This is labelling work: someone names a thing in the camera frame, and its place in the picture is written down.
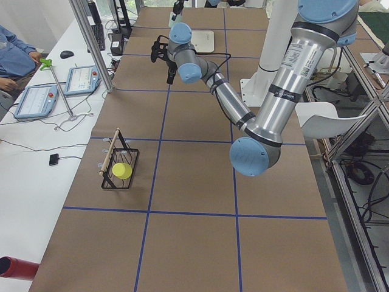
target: blue tape line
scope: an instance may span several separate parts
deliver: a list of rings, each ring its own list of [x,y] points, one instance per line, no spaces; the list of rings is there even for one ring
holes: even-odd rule
[[[164,118],[162,119],[162,128],[160,129],[160,136],[159,136],[159,140],[160,141],[159,141],[159,145],[158,145],[156,165],[154,167],[153,182],[151,184],[150,198],[149,198],[148,207],[147,207],[147,216],[146,216],[145,228],[143,230],[142,247],[140,248],[139,262],[138,262],[138,269],[137,269],[137,273],[136,273],[136,281],[135,281],[135,286],[134,286],[134,292],[136,292],[137,289],[138,289],[140,269],[142,267],[142,259],[143,259],[143,252],[145,250],[145,242],[146,242],[146,235],[147,235],[148,220],[149,220],[149,217],[150,217],[151,203],[153,202],[154,186],[155,186],[155,182],[156,182],[158,162],[159,162],[159,154],[160,154],[160,147],[162,145],[162,135],[164,134],[165,119],[166,119],[166,113],[167,113],[167,108],[168,108],[168,103],[169,103],[169,96],[170,96],[170,85],[168,87],[168,93],[167,93],[166,104],[165,104],[165,111],[164,111]]]
[[[163,142],[193,142],[193,143],[215,143],[215,144],[229,144],[230,141],[202,141],[202,140],[179,140],[179,139],[163,139]]]
[[[225,24],[225,10],[223,9],[223,20],[224,20],[224,41],[225,41],[225,52],[228,52],[228,44],[227,44],[227,31]],[[230,79],[229,72],[229,62],[227,64],[227,79]],[[233,143],[233,128],[230,123],[230,134],[231,134],[231,143]],[[239,292],[243,292],[243,280],[242,280],[242,263],[241,263],[241,240],[239,234],[239,210],[238,210],[238,190],[236,187],[236,175],[235,169],[232,168],[233,174],[233,193],[234,193],[234,203],[235,203],[235,227],[236,227],[236,251],[238,254],[238,279],[239,279]]]
[[[90,139],[104,139],[107,137],[92,136]],[[233,141],[207,141],[207,140],[180,140],[180,139],[152,139],[152,138],[133,138],[125,137],[125,140],[134,141],[153,141],[153,142],[191,142],[191,143],[214,143],[214,144],[231,144]],[[285,146],[305,146],[302,143],[284,143]]]
[[[103,211],[103,212],[126,212],[126,213],[147,213],[146,210],[131,210],[131,209],[108,209],[108,208],[90,208],[90,207],[73,207],[64,206],[66,210],[83,210],[83,211]]]
[[[150,27],[150,26],[132,26],[132,28],[136,29],[166,29],[169,30],[169,27]],[[265,32],[267,29],[209,29],[209,28],[203,28],[203,29],[194,29],[193,30],[228,30],[228,31],[248,31],[248,32]]]
[[[239,231],[239,210],[238,210],[238,190],[236,187],[236,173],[233,172],[233,191],[235,196],[235,225],[236,225],[236,248],[238,251],[238,274],[239,274],[239,292],[243,292],[242,260],[241,260],[241,237]]]
[[[201,213],[201,212],[179,212],[179,211],[158,211],[152,210],[151,214],[165,214],[165,215],[189,215],[189,216],[210,216],[210,217],[235,217],[234,214],[225,214],[225,213]]]
[[[278,215],[239,215],[241,218],[269,218],[269,219],[293,219],[293,220],[327,220],[327,217],[310,216],[278,216]]]
[[[123,56],[149,57],[150,55],[147,55],[147,54],[123,54]],[[212,55],[212,53],[210,53],[209,55],[202,55],[202,56],[212,57],[212,58],[225,58],[225,56]],[[245,57],[245,56],[231,56],[231,59],[260,59],[260,58],[259,57]]]
[[[135,92],[167,92],[167,90],[158,90],[158,89],[122,89],[116,88],[118,91],[135,91]]]
[[[226,26],[225,26],[225,10],[223,9],[223,22],[224,22],[224,42],[225,42],[225,52],[229,52],[229,47],[227,44],[227,31],[226,31]],[[227,79],[230,80],[230,74],[229,74],[229,62],[227,61],[225,63],[226,69],[227,69]]]
[[[159,210],[135,210],[135,209],[110,209],[110,208],[93,208],[93,207],[75,207],[63,206],[66,210],[79,211],[98,211],[98,212],[123,212],[123,213],[141,213],[141,214],[165,214],[165,215],[189,215],[189,216],[210,216],[210,217],[240,217],[240,218],[270,218],[270,219],[294,219],[294,220],[327,220],[327,217],[315,216],[283,216],[283,215],[244,215],[227,214],[227,213],[202,213],[202,212],[180,212],[180,211],[159,211]]]

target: green clip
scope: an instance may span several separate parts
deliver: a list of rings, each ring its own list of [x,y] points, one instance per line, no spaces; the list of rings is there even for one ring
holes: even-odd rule
[[[51,59],[40,59],[40,62],[43,64],[41,66],[41,71],[47,69],[47,68],[50,68],[52,66],[52,60]]]

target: sticker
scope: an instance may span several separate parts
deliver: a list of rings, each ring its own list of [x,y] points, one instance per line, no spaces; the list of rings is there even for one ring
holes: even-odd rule
[[[291,44],[282,60],[281,67],[294,71],[294,74],[310,79],[322,51],[307,44]]]
[[[295,103],[299,102],[302,97],[302,94],[290,92],[274,84],[270,85],[269,92],[274,94],[275,97],[279,97],[281,99],[287,99]]]

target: human hand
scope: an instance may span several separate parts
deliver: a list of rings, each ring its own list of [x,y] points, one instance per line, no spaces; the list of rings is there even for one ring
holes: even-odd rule
[[[0,78],[0,89],[4,91],[12,91],[18,87],[18,84],[9,78]]]
[[[34,52],[30,52],[29,53],[31,59],[36,63],[36,64],[40,64],[40,58],[42,58],[42,54],[37,52],[37,51],[34,51]]]

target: table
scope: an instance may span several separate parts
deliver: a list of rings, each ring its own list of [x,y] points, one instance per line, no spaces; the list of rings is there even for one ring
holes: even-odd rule
[[[108,56],[109,41],[106,39],[107,50],[102,51],[107,66],[111,57]],[[61,59],[62,50],[71,50],[74,56]],[[48,58],[52,59],[55,72],[60,82],[65,82],[69,68],[94,64],[87,53],[84,39],[76,21],[73,21],[64,35],[53,48]],[[50,71],[38,71],[29,85],[51,83],[54,79]],[[91,129],[94,126],[102,108],[105,88],[101,84],[88,101],[94,117],[86,117],[70,132],[54,131],[54,125],[45,125],[39,121],[31,123],[14,123],[15,119],[7,114],[0,126],[0,137],[3,140],[32,147],[34,149],[49,149],[62,145],[88,143]],[[71,107],[80,103],[85,96],[68,99]],[[74,113],[84,113],[89,110],[86,102],[81,102],[74,108]],[[57,104],[46,122],[61,123],[69,116],[66,107],[58,97]],[[72,128],[75,122],[65,123],[64,129]],[[49,156],[59,153],[63,156],[82,157],[85,146],[57,149],[52,151],[32,152],[26,149],[0,143],[0,164],[2,174],[0,185],[0,251],[2,256],[12,256],[20,259],[40,262],[47,243],[61,211],[63,202],[73,181],[80,160],[77,158],[61,159],[58,165],[49,166]],[[24,292],[29,289],[31,282],[0,278],[1,291]]]
[[[30,292],[346,291],[297,116],[276,166],[236,173],[241,134],[206,87],[168,86],[166,64],[150,62],[169,13],[140,12]],[[223,71],[235,88],[256,70],[264,10],[186,9],[184,21],[233,53]],[[95,166],[116,127],[140,158],[131,188],[108,192]]]

